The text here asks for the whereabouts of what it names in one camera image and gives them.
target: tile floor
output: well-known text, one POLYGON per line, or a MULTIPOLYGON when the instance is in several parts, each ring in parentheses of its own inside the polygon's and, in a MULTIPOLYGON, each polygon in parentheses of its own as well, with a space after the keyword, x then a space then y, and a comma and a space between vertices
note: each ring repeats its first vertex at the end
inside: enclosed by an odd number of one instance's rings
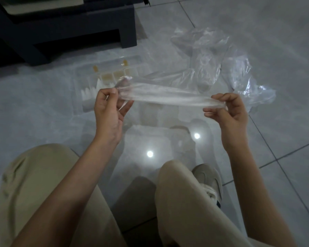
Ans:
MULTIPOLYGON (((0 177, 10 161, 36 145, 62 143, 79 154, 86 149, 95 118, 92 113, 73 115, 77 66, 140 55, 152 71, 182 70, 189 59, 170 42, 175 29, 220 28, 247 50, 258 82, 277 90, 273 104, 250 114, 251 150, 298 244, 309 246, 309 0, 150 3, 135 9, 136 47, 98 46, 66 53, 46 66, 0 68, 0 177)), ((156 228, 156 175, 172 158, 190 169, 201 163, 218 168, 226 184, 222 209, 245 233, 220 129, 201 110, 136 102, 124 132, 99 186, 130 245, 148 243, 147 238, 133 242, 133 236, 156 228), (152 158, 146 155, 149 150, 152 158)), ((146 236, 158 242, 156 233, 146 236)))

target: black furniture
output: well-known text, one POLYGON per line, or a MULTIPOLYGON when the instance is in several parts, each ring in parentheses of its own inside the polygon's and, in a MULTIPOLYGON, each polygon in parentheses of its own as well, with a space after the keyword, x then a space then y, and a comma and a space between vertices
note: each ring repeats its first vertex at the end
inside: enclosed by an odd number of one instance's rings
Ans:
POLYGON ((0 39, 32 66, 49 59, 35 44, 119 30, 121 46, 136 46, 133 3, 148 0, 84 0, 70 8, 11 16, 0 5, 0 39))

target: khaki trousers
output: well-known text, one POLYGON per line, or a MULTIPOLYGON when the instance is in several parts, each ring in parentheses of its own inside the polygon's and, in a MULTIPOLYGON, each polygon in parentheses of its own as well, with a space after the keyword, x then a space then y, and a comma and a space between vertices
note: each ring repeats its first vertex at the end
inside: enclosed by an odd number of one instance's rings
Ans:
MULTIPOLYGON (((48 144, 22 153, 8 166, 0 187, 0 247, 11 245, 77 160, 78 156, 66 146, 48 144)), ((164 245, 267 246, 245 238, 179 161, 162 166, 155 202, 164 245)), ((98 186, 71 246, 127 246, 98 186)))

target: shoe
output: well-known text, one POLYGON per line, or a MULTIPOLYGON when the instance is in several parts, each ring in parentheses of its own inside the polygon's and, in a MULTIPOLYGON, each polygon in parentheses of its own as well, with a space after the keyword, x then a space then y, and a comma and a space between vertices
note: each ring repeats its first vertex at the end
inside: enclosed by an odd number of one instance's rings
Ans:
POLYGON ((208 196, 219 208, 221 208, 223 188, 218 171, 207 164, 201 164, 196 166, 192 170, 192 173, 204 188, 208 196))

